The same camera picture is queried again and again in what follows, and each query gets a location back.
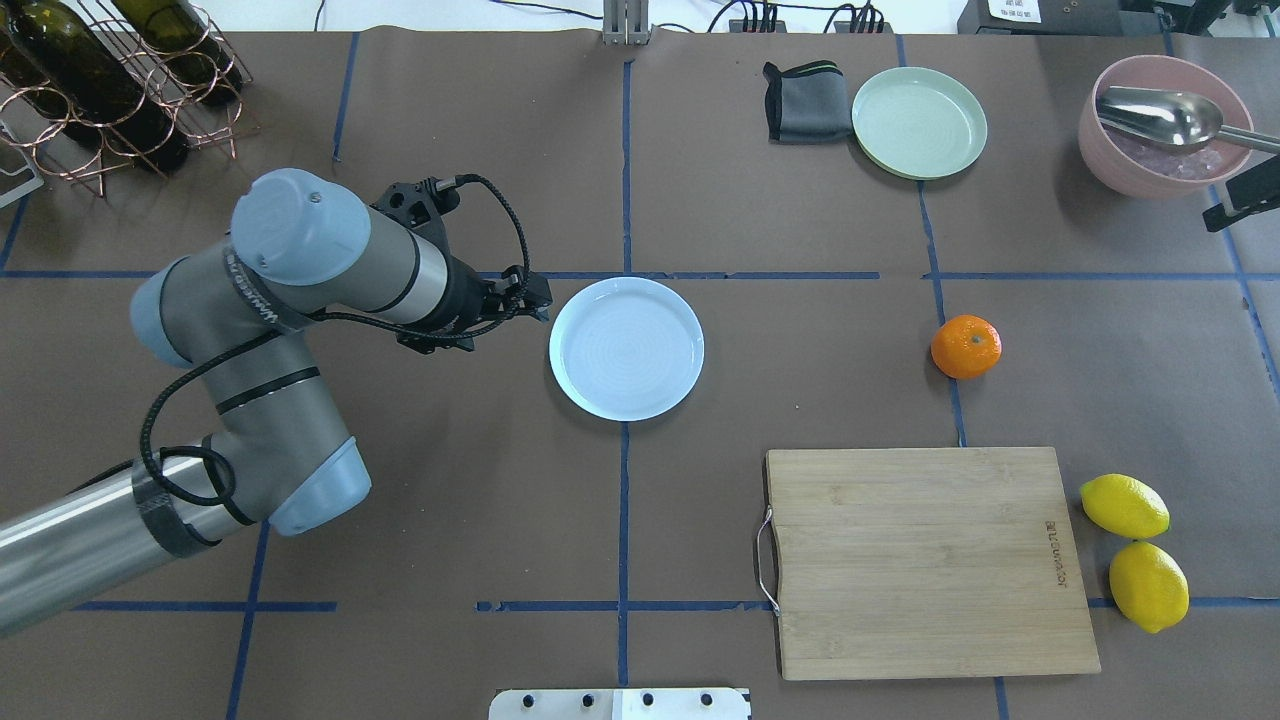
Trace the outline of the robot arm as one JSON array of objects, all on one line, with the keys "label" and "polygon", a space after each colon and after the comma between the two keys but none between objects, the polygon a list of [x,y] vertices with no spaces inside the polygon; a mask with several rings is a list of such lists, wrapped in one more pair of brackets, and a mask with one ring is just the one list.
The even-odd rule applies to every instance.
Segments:
[{"label": "robot arm", "polygon": [[374,204],[311,172],[260,176],[227,237],[134,292],[138,341],[182,369],[133,457],[3,525],[12,635],[261,521],[297,536],[362,502],[371,479],[306,332],[352,322],[420,354],[470,351],[515,316],[545,322],[529,256],[495,281],[456,258],[443,217],[476,174],[392,184]]}]

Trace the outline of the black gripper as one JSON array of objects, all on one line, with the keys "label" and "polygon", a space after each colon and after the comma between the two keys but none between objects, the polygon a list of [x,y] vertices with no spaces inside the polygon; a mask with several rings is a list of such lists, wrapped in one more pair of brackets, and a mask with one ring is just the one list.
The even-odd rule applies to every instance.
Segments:
[{"label": "black gripper", "polygon": [[508,266],[499,279],[486,281],[466,263],[452,259],[442,302],[425,318],[403,325],[396,340],[419,354],[439,348],[470,352],[489,325],[518,315],[548,323],[552,304],[548,279],[526,264]]}]

